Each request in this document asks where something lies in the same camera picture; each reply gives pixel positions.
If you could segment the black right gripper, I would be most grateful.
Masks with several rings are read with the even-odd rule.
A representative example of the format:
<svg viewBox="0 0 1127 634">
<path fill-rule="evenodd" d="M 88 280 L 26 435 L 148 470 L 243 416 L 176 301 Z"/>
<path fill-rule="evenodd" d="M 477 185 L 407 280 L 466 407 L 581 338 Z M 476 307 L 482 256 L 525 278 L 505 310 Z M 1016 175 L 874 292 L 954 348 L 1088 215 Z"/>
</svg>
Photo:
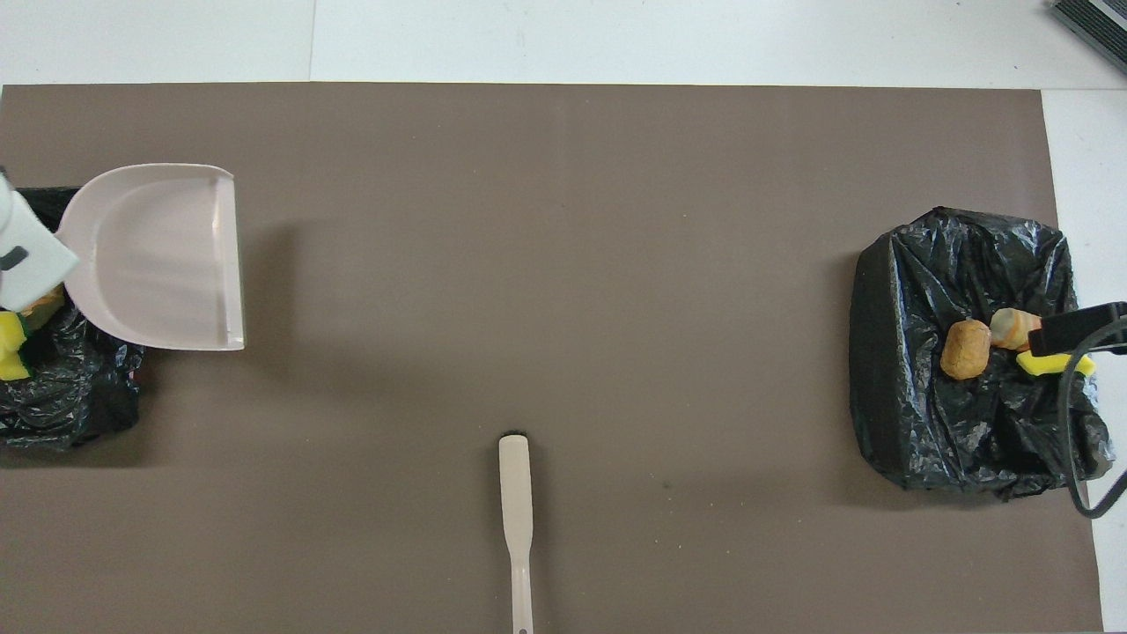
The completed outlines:
<svg viewBox="0 0 1127 634">
<path fill-rule="evenodd" d="M 1088 306 L 1075 312 L 1042 316 L 1040 327 L 1030 330 L 1029 350 L 1032 357 L 1056 356 L 1073 352 L 1088 336 L 1107 325 L 1102 338 L 1102 350 L 1115 356 L 1126 354 L 1126 301 L 1111 304 L 1111 321 L 1107 325 L 1106 306 Z"/>
</svg>

